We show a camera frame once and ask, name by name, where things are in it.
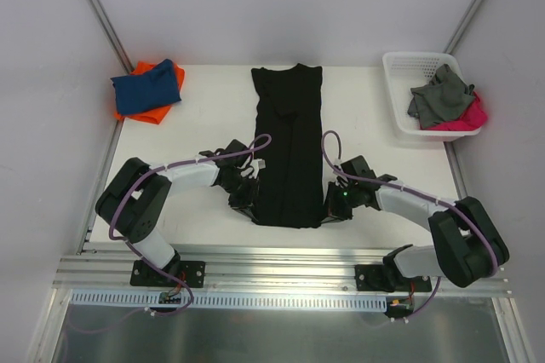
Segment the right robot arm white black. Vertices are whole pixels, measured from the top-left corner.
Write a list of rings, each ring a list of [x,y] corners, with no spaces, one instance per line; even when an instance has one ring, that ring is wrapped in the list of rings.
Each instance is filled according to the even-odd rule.
[[[356,273],[367,291],[402,291],[424,277],[446,278],[465,288],[496,274],[510,258],[509,249],[488,212],[475,197],[448,200],[377,176],[362,156],[333,164],[336,180],[328,185],[324,219],[353,218],[360,206],[400,216],[431,234],[428,246],[407,244],[389,252],[381,264]]]

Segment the black t shirt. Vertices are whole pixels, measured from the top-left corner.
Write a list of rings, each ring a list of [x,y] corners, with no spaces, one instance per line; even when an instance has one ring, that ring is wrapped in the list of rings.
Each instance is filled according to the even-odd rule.
[[[302,64],[287,70],[251,70],[256,106],[255,133],[269,134],[257,152],[259,172],[255,222],[283,228],[318,228],[324,203],[322,139],[323,68]]]

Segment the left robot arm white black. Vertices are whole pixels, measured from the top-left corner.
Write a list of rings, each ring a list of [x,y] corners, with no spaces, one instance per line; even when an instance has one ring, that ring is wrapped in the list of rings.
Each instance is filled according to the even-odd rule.
[[[221,187],[228,205],[252,218],[259,173],[266,162],[257,149],[234,139],[227,147],[202,151],[195,158],[156,167],[128,159],[95,204],[109,226],[111,240],[122,240],[141,259],[133,275],[146,285],[172,285],[188,280],[189,266],[158,231],[168,198],[201,187]]]

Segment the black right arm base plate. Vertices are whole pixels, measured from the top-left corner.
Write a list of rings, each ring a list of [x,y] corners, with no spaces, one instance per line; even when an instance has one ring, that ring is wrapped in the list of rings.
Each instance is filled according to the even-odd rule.
[[[432,291],[431,281],[422,276],[405,278],[394,267],[383,264],[357,264],[354,278],[358,291],[394,293],[407,291],[428,293]]]

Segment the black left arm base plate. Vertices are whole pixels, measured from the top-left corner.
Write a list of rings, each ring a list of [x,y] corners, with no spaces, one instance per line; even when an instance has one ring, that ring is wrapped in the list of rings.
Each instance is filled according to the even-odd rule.
[[[203,261],[174,261],[170,269],[159,273],[142,260],[133,263],[129,284],[135,287],[169,287],[178,285],[171,276],[191,288],[203,288],[206,263]]]

